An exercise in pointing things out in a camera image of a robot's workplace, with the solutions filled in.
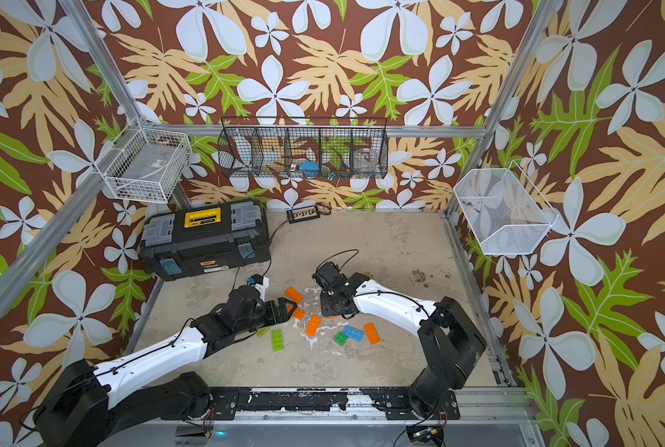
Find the blue lego plate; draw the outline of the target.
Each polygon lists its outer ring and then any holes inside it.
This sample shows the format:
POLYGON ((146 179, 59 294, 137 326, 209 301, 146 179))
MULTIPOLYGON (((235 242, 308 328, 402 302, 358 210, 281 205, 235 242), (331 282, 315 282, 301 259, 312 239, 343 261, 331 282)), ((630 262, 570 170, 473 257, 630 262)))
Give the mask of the blue lego plate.
POLYGON ((361 331, 351 326, 345 326, 343 329, 343 334, 345 335, 345 337, 354 340, 356 342, 362 342, 366 337, 366 333, 364 333, 364 331, 361 331))

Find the long orange lego plate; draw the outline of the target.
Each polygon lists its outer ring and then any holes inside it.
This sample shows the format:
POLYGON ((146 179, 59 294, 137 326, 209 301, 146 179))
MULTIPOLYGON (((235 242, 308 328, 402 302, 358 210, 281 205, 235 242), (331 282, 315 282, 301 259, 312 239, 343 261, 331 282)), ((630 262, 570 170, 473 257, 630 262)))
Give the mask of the long orange lego plate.
POLYGON ((321 325, 321 321, 322 318, 320 316, 311 316, 308 322, 308 326, 306 326, 305 334, 310 337, 314 337, 317 333, 317 330, 319 329, 319 326, 321 325))

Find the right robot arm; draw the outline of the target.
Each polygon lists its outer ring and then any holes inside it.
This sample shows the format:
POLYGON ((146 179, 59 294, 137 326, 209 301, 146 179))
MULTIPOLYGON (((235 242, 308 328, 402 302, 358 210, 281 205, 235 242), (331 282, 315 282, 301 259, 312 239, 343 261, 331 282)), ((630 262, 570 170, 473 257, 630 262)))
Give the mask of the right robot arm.
POLYGON ((417 337, 427 366, 407 394, 410 410, 421 417, 437 413, 445 394, 466 385, 487 350, 480 330, 451 297, 438 302, 412 298, 360 273, 348 277, 332 263, 312 279, 321 288, 323 316, 371 315, 417 337))

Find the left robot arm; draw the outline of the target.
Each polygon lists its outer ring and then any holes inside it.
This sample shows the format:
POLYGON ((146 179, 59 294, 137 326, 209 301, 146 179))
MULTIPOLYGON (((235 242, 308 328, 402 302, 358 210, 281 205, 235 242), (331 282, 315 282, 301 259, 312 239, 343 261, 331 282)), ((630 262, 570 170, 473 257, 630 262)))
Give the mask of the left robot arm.
POLYGON ((165 384, 159 379, 233 346, 243 335, 288 321, 296 309, 286 297, 265 301, 256 288, 243 285, 155 345, 97 365, 76 361, 34 411, 35 430, 47 446, 97 446, 150 420, 207 416, 213 397, 198 374, 185 372, 165 384))

